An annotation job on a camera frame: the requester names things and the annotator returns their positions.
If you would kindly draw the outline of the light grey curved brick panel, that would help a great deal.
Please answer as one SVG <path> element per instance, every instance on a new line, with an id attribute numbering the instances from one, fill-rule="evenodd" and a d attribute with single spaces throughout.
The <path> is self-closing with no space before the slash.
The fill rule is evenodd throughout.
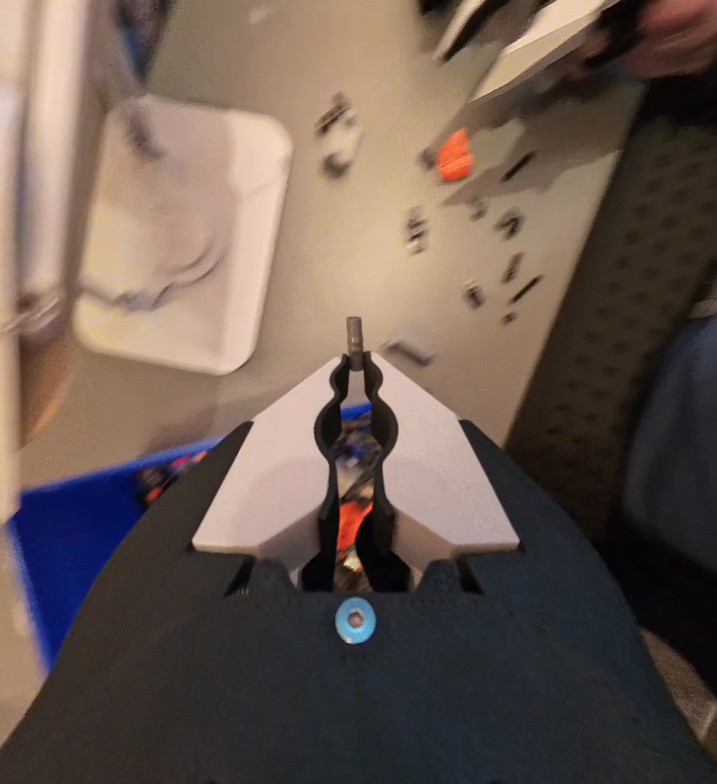
<path id="1" fill-rule="evenodd" d="M 322 169 L 333 178 L 339 178 L 353 166 L 364 138 L 360 125 L 332 128 L 324 139 Z"/>

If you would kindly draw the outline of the blue bin with square tag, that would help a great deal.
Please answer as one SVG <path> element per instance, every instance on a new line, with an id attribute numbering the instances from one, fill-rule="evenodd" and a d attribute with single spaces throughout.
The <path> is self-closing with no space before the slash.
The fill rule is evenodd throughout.
<path id="1" fill-rule="evenodd" d="M 221 442 L 205 442 L 145 456 L 92 474 L 25 491 L 10 522 L 31 622 L 49 673 L 93 584 L 105 619 L 98 640 L 109 647 L 141 634 L 154 616 L 192 610 L 196 585 L 226 589 L 245 563 L 235 554 L 196 551 L 195 534 L 251 421 Z M 155 463 L 210 449 L 148 510 L 136 500 L 135 473 Z"/>

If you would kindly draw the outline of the person's right hand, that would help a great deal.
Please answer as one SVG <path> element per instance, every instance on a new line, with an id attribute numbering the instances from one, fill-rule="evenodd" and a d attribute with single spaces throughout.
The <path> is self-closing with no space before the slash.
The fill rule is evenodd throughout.
<path id="1" fill-rule="evenodd" d="M 648 2 L 637 17 L 638 44 L 621 58 L 640 80 L 690 76 L 717 56 L 717 1 Z"/>

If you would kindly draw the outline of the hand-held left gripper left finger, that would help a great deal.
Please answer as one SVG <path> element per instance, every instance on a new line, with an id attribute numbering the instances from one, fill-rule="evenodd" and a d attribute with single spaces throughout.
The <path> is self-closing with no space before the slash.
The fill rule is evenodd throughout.
<path id="1" fill-rule="evenodd" d="M 191 539 L 201 553 L 278 560 L 288 572 L 320 557 L 333 568 L 339 527 L 335 466 L 349 380 L 329 360 L 258 413 Z"/>

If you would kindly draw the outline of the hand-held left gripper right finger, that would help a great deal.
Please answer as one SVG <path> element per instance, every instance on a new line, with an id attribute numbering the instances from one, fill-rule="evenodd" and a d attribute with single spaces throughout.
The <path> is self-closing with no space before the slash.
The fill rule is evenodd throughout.
<path id="1" fill-rule="evenodd" d="M 373 508 L 362 566 L 373 591 L 406 591 L 434 561 L 512 552 L 520 536 L 462 421 L 380 356 L 364 356 L 372 404 Z"/>

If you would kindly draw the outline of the person's jeans leg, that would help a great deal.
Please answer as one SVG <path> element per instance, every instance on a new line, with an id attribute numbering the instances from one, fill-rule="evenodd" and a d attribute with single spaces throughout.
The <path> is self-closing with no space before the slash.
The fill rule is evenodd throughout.
<path id="1" fill-rule="evenodd" d="M 662 358 L 630 441 L 622 513 L 639 617 L 717 693 L 717 315 Z"/>

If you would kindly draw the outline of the grey track link piece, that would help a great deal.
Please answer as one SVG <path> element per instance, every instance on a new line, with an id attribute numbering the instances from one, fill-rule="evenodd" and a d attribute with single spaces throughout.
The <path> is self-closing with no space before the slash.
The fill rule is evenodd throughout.
<path id="1" fill-rule="evenodd" d="M 429 221 L 422 206 L 417 205 L 408 210 L 404 220 L 404 239 L 409 255 L 418 255 L 429 248 Z"/>

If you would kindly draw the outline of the orange brick panel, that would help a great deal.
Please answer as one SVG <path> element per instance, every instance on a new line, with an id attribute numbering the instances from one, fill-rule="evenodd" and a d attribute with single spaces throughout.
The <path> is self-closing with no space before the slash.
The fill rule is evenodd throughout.
<path id="1" fill-rule="evenodd" d="M 473 155 L 465 127 L 453 132 L 443 143 L 436 154 L 435 167 L 443 183 L 461 181 L 472 174 Z"/>

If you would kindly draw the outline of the white book stand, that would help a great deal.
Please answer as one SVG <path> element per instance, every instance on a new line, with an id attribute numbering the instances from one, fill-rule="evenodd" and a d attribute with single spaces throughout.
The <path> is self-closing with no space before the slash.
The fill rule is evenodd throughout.
<path id="1" fill-rule="evenodd" d="M 292 143 L 151 93 L 183 6 L 0 2 L 0 525 L 68 375 L 61 334 L 217 376 L 255 348 Z"/>

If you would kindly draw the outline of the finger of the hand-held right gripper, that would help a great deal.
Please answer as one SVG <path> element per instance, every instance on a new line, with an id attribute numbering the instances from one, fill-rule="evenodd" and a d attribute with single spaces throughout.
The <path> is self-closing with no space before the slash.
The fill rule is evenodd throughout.
<path id="1" fill-rule="evenodd" d="M 618 1 L 556 1 L 543 8 L 528 30 L 508 44 L 473 91 L 465 107 L 483 106 L 535 82 L 554 86 L 577 54 L 598 66 L 615 57 L 621 10 Z"/>
<path id="2" fill-rule="evenodd" d="M 448 62 L 462 51 L 494 13 L 493 8 L 493 1 L 459 2 L 436 46 L 436 62 Z"/>

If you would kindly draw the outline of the grey brick beam with holes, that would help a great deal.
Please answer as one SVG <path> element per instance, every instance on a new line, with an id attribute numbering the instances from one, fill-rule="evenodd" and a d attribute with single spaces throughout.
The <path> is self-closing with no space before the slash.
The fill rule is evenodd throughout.
<path id="1" fill-rule="evenodd" d="M 314 124 L 316 136 L 324 136 L 329 130 L 351 109 L 351 104 L 344 93 L 338 92 L 332 96 L 329 108 L 317 119 Z"/>

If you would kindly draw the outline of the light grey flat brick panel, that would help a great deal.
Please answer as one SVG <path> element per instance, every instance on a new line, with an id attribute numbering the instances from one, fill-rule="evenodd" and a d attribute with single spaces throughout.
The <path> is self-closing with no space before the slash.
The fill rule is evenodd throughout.
<path id="1" fill-rule="evenodd" d="M 435 349 L 421 335 L 399 332 L 381 345 L 381 351 L 400 354 L 417 365 L 428 366 L 437 356 Z"/>

